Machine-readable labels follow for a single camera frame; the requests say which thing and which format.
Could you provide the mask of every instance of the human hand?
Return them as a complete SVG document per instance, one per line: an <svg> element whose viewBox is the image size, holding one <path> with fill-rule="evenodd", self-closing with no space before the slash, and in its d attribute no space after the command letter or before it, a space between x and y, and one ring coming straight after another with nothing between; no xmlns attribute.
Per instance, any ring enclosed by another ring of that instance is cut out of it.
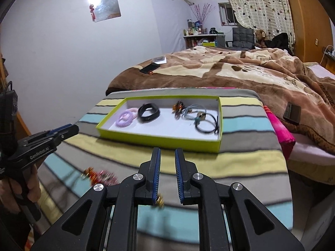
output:
<svg viewBox="0 0 335 251"><path fill-rule="evenodd" d="M15 180L11 178L5 178L5 179L0 180L0 200L6 209L8 209L11 213L17 214L21 210L15 201L15 198L9 186L9 182L15 194L22 193L22 188L18 182L16 182ZM27 186L29 189L29 193L27 195L28 199L31 202L37 202L39 198L41 197L41 189L40 189L39 179L37 176L36 165L33 165L31 167L31 176L27 181Z"/></svg>

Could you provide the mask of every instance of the chair backrest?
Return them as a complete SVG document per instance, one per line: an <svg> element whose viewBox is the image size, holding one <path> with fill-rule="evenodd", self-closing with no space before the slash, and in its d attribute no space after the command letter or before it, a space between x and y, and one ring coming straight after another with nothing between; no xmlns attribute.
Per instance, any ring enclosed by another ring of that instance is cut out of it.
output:
<svg viewBox="0 0 335 251"><path fill-rule="evenodd" d="M233 27L232 46L239 48L255 48L254 30L244 27Z"/></svg>

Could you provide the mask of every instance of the teddy bear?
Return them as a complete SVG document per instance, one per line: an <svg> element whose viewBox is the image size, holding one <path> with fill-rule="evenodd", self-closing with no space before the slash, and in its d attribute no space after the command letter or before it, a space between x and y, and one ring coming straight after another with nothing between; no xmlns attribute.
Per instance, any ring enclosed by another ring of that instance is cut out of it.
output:
<svg viewBox="0 0 335 251"><path fill-rule="evenodd" d="M266 36L266 33L263 29L258 29L256 31L256 39L257 43L255 43L255 46L262 49L267 48L267 46L265 45L265 40L268 40L268 37Z"/></svg>

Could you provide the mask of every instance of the bright pink fabric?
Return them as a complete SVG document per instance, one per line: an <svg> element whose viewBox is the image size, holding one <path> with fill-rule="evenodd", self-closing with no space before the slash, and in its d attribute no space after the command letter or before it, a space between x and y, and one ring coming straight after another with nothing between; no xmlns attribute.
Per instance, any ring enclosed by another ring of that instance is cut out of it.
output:
<svg viewBox="0 0 335 251"><path fill-rule="evenodd" d="M295 145L295 138L267 106L264 106L264 110L276 132L283 155L285 159L288 160L292 153L293 146Z"/></svg>

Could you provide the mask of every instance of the polka dot curtain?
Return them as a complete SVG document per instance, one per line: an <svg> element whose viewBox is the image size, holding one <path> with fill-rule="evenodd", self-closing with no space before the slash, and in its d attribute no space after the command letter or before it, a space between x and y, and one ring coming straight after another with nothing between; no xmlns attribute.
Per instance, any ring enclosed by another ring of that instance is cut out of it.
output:
<svg viewBox="0 0 335 251"><path fill-rule="evenodd" d="M237 21L254 31L263 29L271 40L274 36L286 32L289 35L289 47L295 43L292 14L289 0L229 0Z"/></svg>

